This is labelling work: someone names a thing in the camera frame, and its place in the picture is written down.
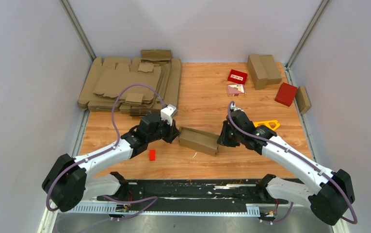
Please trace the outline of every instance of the perforated metal strip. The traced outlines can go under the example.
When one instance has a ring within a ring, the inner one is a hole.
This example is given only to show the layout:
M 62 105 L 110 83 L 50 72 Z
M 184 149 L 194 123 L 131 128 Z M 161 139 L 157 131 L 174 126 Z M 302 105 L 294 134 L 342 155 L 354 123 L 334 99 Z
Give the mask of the perforated metal strip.
M 110 202 L 82 202 L 67 213 L 86 214 L 124 214 L 132 215 L 137 211 L 118 212 L 117 204 Z M 247 205 L 247 212 L 175 212 L 175 211 L 144 211 L 142 215 L 166 215 L 166 216 L 243 216 L 259 217 L 259 207 Z

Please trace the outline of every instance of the red block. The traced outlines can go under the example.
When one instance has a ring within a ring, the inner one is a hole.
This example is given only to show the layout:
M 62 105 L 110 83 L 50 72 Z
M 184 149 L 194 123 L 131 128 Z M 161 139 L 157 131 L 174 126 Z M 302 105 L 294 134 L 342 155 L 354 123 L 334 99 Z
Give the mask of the red block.
M 276 94 L 275 101 L 290 107 L 294 101 L 297 89 L 298 88 L 296 86 L 289 85 L 288 83 L 282 83 L 279 87 L 278 93 Z
M 149 150 L 149 160 L 154 161 L 155 160 L 155 150 Z
M 238 84 L 245 84 L 245 82 L 247 81 L 247 77 L 248 77 L 247 73 L 232 69 L 229 72 L 228 81 Z

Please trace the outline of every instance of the white wall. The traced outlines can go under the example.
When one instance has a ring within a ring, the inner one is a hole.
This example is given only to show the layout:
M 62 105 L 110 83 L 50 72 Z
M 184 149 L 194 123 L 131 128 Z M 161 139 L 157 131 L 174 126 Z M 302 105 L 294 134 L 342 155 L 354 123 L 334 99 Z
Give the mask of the white wall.
M 332 1 L 292 71 L 311 101 L 317 160 L 351 174 L 359 223 L 350 231 L 371 232 L 371 1 Z
M 321 0 L 70 0 L 97 56 L 171 49 L 185 62 L 287 62 Z
M 0 1 L 0 233 L 36 232 L 41 183 L 71 151 L 89 66 L 59 1 Z

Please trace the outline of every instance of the yellow tool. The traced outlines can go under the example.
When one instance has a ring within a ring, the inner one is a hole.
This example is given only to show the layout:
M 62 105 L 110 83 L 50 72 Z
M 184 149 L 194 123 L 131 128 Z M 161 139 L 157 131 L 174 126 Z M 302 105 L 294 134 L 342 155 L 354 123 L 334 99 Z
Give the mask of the yellow tool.
M 278 127 L 281 125 L 278 120 L 265 120 L 265 121 L 257 121 L 257 122 L 254 122 L 254 126 L 255 127 L 258 127 L 259 125 L 265 125 L 266 127 L 272 129 L 272 130 L 276 130 L 278 129 Z

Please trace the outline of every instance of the wooden table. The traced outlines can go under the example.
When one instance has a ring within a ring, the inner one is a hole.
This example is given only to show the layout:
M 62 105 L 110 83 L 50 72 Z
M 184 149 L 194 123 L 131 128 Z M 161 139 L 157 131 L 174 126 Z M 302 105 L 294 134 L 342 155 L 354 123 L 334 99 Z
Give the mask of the wooden table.
M 277 63 L 283 81 L 287 82 L 281 63 Z M 246 63 L 184 63 L 179 94 L 177 127 L 195 128 L 221 133 L 227 107 L 231 100 L 242 108 L 252 121 L 278 120 L 276 130 L 287 143 L 307 157 L 311 157 L 295 104 L 286 107 L 274 101 L 279 84 L 255 90 L 251 78 L 245 84 L 246 95 L 228 97 L 226 79 L 230 69 L 247 72 Z M 123 134 L 137 125 L 139 117 L 115 113 L 115 122 Z M 91 112 L 81 147 L 87 154 L 112 143 L 116 133 L 111 124 L 110 112 Z M 118 171 L 126 179 L 203 179 L 203 178 L 262 178 L 271 173 L 282 178 L 294 177 L 276 162 L 247 150 L 219 147 L 218 155 L 197 153 L 182 147 L 176 139 L 173 144 L 162 140 L 153 142 L 148 149 L 156 150 L 156 160 L 149 161 L 148 150 L 135 158 L 110 166 L 98 175 Z

